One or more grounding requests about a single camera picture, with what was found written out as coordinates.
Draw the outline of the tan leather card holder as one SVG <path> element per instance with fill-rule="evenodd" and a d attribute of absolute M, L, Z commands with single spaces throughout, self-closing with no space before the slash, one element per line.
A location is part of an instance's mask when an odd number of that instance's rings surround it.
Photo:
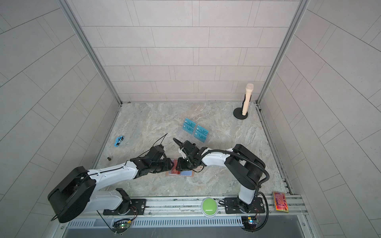
<path fill-rule="evenodd" d="M 180 175 L 176 175 L 176 176 L 184 176 L 184 177 L 193 177 L 195 175 L 195 171 L 193 170 L 190 170 L 190 171 L 180 171 Z"/>

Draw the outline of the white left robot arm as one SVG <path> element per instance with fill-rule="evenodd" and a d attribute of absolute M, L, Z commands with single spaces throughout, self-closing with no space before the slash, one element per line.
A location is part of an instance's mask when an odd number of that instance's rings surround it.
<path fill-rule="evenodd" d="M 107 192 L 103 188 L 124 180 L 133 180 L 148 173 L 170 171 L 174 163 L 165 155 L 163 145 L 154 146 L 141 157 L 103 169 L 74 168 L 48 195 L 54 219 L 66 223 L 82 213 L 114 210 L 125 214 L 129 197 L 123 189 Z"/>

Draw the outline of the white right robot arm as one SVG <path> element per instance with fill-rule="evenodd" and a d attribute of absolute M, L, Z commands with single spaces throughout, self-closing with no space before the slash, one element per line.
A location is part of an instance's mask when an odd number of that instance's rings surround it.
<path fill-rule="evenodd" d="M 190 171 L 199 166 L 221 166 L 227 168 L 240 183 L 237 198 L 226 198 L 224 206 L 236 213 L 265 213 L 265 196 L 259 198 L 261 185 L 269 180 L 265 163 L 241 144 L 234 148 L 221 150 L 203 147 L 189 141 L 180 142 L 174 139 L 182 155 L 177 162 L 176 170 Z"/>

